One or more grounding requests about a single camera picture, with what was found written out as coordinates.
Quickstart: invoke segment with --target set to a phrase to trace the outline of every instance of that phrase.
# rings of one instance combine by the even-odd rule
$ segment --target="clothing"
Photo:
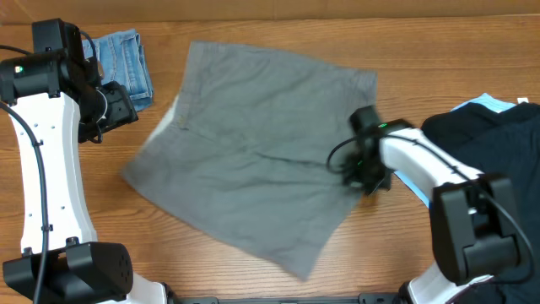
[[[486,173],[503,173],[511,179],[521,227],[531,241],[533,251],[539,252],[540,106],[522,103],[497,114],[484,106],[470,104],[431,117],[422,130],[429,140],[445,147],[447,153],[464,164]],[[505,280],[522,278],[528,267],[524,265],[500,277]],[[524,285],[503,285],[499,290],[493,285],[479,286],[467,297],[482,301],[498,298],[499,302],[505,298],[509,304],[538,303],[539,285],[540,275],[537,274]],[[463,298],[460,302],[474,301]]]
[[[92,40],[105,77],[102,84],[115,80],[126,87],[136,111],[152,105],[154,87],[150,80],[141,37],[136,30],[116,32]],[[92,57],[92,47],[83,41],[84,56]]]
[[[307,280],[361,193],[326,157],[373,105],[376,73],[253,46],[193,42],[173,108],[122,175],[220,241]]]
[[[481,106],[483,106],[483,107],[485,107],[485,108],[487,108],[487,109],[489,109],[491,111],[497,112],[497,113],[501,113],[502,111],[509,110],[510,108],[512,108],[512,107],[514,107],[516,105],[516,104],[512,104],[510,102],[504,102],[504,101],[501,101],[501,100],[496,100],[495,98],[493,98],[489,94],[483,93],[482,95],[480,95],[477,98],[474,98],[474,99],[471,99],[469,101],[463,102],[459,106],[456,106],[455,108],[452,109],[452,111],[460,109],[460,108],[462,108],[462,107],[464,107],[466,105],[469,105],[469,104],[481,105]],[[473,107],[476,107],[477,109],[482,109],[480,106],[473,106]],[[468,111],[459,111],[456,115],[452,114],[452,117],[446,117],[446,113],[444,113],[444,114],[441,114],[439,116],[434,116],[434,117],[443,117],[443,121],[437,122],[437,118],[429,118],[427,121],[431,120],[431,121],[435,121],[434,122],[435,124],[438,123],[438,125],[435,125],[433,127],[433,129],[436,130],[436,132],[442,132],[442,133],[446,132],[446,133],[449,133],[449,134],[453,134],[455,132],[468,133],[468,132],[470,132],[471,129],[476,130],[476,128],[474,128],[474,126],[466,126],[463,130],[459,130],[459,129],[456,130],[455,129],[455,128],[460,127],[460,124],[457,123],[457,122],[460,121],[460,119],[467,119],[467,120],[471,121],[471,119],[470,119],[471,116],[469,116],[469,117],[461,117],[462,115],[466,116],[467,113],[468,113]],[[452,125],[454,128],[449,128],[447,131],[445,131],[445,129],[446,129],[445,123],[450,123],[450,125]],[[435,142],[434,142],[434,144],[437,144],[437,145],[440,145],[441,143],[445,143],[445,140],[439,140],[439,141],[435,140]],[[461,144],[461,143],[459,143],[459,142],[457,142],[457,143],[456,142],[448,142],[447,143],[447,145],[450,148],[453,147],[453,146],[459,145],[459,144]],[[420,198],[420,200],[426,205],[426,207],[429,207],[429,198],[424,193],[422,193],[422,191],[416,185],[414,185],[413,181],[411,181],[407,176],[405,176],[405,174],[403,174],[400,171],[395,171],[394,174],[396,174],[396,176],[399,179],[401,179],[402,182],[409,189],[411,189],[411,191],[418,198]]]

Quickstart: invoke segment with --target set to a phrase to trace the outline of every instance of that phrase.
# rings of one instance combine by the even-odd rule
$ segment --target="cardboard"
[[[2,0],[0,22],[75,24],[539,14],[538,0]]]

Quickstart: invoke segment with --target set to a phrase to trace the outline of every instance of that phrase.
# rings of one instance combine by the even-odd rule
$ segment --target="gray fabric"
[[[326,157],[375,94],[374,72],[193,42],[171,123],[123,176],[179,219],[307,280],[360,199]]]

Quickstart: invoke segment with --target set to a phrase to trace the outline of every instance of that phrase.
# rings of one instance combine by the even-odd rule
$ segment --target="robotic arm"
[[[176,299],[167,285],[133,272],[122,244],[98,242],[84,201],[78,143],[96,141],[95,136],[136,121],[137,114],[123,86],[100,85],[97,59],[84,60],[76,26],[55,19],[34,23],[32,29],[35,54],[0,63],[0,93],[40,142],[50,241],[42,252],[34,147],[13,119],[23,170],[24,234],[23,257],[3,263],[6,284],[33,298],[40,259],[46,254],[42,303],[204,303]],[[395,303],[452,302],[470,285],[527,261],[516,227],[501,220],[485,199],[489,193],[516,219],[508,179],[463,165],[404,121],[381,123],[374,108],[358,109],[350,122],[361,153],[350,155],[340,171],[345,183],[359,183],[372,193],[389,188],[391,172],[400,170],[432,202],[435,263],[404,284]]]

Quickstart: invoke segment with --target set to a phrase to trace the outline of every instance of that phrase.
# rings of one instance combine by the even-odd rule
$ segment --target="blue denim jeans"
[[[152,105],[154,87],[144,59],[141,37],[136,30],[126,30],[93,39],[105,77],[102,84],[113,80],[126,87],[136,111]],[[83,41],[84,56],[92,56],[92,47]]]

